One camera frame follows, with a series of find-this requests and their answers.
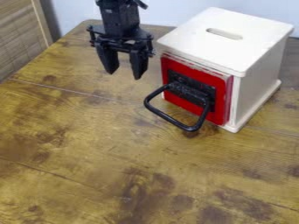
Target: wooden wall panel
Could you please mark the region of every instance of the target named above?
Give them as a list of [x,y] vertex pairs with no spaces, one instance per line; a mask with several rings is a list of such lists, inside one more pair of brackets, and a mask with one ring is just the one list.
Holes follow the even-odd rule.
[[0,0],[0,81],[49,46],[38,0]]

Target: wooden table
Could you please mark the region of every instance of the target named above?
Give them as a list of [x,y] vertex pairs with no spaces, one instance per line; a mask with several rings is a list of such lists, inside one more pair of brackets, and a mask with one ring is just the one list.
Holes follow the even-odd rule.
[[[0,223],[299,223],[299,40],[284,85],[245,128],[230,134],[205,122],[188,135],[142,106],[161,85],[158,57],[138,81],[122,54],[106,75],[92,23],[0,86]],[[170,30],[145,28],[157,38]]]

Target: wood grain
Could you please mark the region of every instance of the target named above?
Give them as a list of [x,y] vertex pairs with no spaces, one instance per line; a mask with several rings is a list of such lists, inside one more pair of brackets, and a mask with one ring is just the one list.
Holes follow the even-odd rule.
[[[161,49],[153,43],[157,55],[150,59],[149,69],[141,80],[133,80],[128,56],[122,53],[118,57],[121,67],[113,75],[108,75],[96,51],[89,47],[89,34],[85,31],[86,26],[96,23],[96,20],[82,22],[13,79],[141,105],[145,96],[161,86]],[[152,25],[144,25],[144,28],[154,35],[154,39],[172,29]],[[280,73],[281,89],[253,116],[248,128],[299,137],[297,58],[299,40],[289,38]]]
[[297,222],[296,136],[186,135],[138,104],[11,80],[0,101],[2,223]]
[[48,47],[50,36],[38,0],[1,0],[0,6],[1,81]]

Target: red panel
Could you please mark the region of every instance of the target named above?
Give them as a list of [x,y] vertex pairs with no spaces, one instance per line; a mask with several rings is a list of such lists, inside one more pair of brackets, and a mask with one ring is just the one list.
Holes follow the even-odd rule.
[[[206,71],[182,60],[173,59],[168,54],[162,55],[161,64],[162,84],[168,83],[168,70],[173,70],[176,73],[182,74],[196,81],[216,88],[214,112],[209,112],[206,119],[217,125],[225,124],[229,119],[229,102],[233,76],[226,77],[221,74]],[[164,92],[164,99],[178,107],[190,111],[194,115],[201,114],[201,107],[185,101],[182,98],[169,93],[168,91]]]

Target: wall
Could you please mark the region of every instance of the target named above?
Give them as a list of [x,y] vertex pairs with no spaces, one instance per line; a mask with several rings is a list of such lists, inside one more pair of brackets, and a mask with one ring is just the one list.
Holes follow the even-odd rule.
[[[293,35],[299,37],[297,0],[144,0],[148,10],[140,10],[144,24],[176,26],[210,6],[238,11],[262,18],[270,18],[294,25]],[[53,38],[64,35],[82,20],[100,18],[93,0],[41,1]]]

